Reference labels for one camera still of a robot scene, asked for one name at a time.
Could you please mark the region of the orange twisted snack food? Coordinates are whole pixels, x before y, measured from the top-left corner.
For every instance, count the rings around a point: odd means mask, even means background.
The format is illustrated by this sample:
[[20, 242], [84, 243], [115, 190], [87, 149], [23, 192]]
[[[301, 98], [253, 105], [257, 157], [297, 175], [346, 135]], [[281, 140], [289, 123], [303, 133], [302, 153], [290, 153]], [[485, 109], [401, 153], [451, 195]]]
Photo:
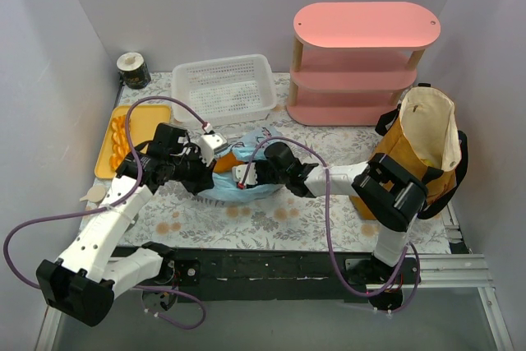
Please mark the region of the orange twisted snack food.
[[129, 145], [125, 131], [126, 116], [112, 118], [110, 122], [112, 154], [109, 158], [109, 165], [112, 171], [116, 171], [121, 162], [129, 153]]

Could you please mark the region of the blue plastic grocery bag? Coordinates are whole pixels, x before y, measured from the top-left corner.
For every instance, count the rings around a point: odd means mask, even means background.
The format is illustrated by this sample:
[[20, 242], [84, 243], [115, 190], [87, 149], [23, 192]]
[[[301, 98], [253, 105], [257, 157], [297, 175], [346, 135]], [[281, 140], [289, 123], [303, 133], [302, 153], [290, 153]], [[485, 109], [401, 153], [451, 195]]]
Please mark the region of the blue plastic grocery bag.
[[[237, 140], [228, 143], [228, 149], [223, 151], [219, 158], [222, 159], [227, 154], [232, 153], [235, 159], [247, 162], [253, 150], [264, 139], [272, 136], [281, 136], [282, 133], [274, 127], [257, 127], [239, 137]], [[226, 173], [215, 173], [213, 175], [214, 187], [204, 190], [197, 194], [198, 197], [212, 201], [223, 201], [227, 203], [248, 203], [254, 200], [265, 199], [277, 192], [283, 186], [280, 184], [264, 184], [247, 189], [239, 189], [233, 179], [232, 171]]]

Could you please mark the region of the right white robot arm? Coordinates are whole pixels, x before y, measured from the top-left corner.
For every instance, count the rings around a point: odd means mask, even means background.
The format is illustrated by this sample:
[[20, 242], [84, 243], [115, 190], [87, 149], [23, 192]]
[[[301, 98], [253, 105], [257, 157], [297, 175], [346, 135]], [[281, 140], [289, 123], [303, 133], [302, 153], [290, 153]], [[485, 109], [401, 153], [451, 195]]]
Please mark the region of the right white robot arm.
[[303, 163], [288, 146], [289, 139], [270, 138], [264, 159], [251, 156], [233, 176], [240, 188], [283, 185], [299, 197], [350, 196], [360, 200], [381, 224], [371, 271], [381, 283], [401, 272], [408, 230], [427, 200], [427, 187], [386, 154], [366, 162], [330, 167], [323, 159]]

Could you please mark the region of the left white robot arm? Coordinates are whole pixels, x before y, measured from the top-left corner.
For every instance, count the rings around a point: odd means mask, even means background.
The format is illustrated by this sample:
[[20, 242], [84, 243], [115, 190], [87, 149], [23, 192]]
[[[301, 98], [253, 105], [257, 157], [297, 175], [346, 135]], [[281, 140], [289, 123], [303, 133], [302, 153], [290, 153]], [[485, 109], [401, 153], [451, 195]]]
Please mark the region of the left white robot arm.
[[119, 165], [101, 212], [56, 261], [40, 263], [36, 277], [48, 305], [96, 326], [117, 297], [145, 281], [172, 290], [197, 284], [198, 261], [179, 260], [161, 243], [147, 242], [119, 261], [110, 259], [138, 213], [165, 183], [180, 182], [193, 195], [211, 189], [215, 156], [227, 144], [213, 131], [191, 141], [187, 130], [160, 123], [154, 137], [137, 145]]

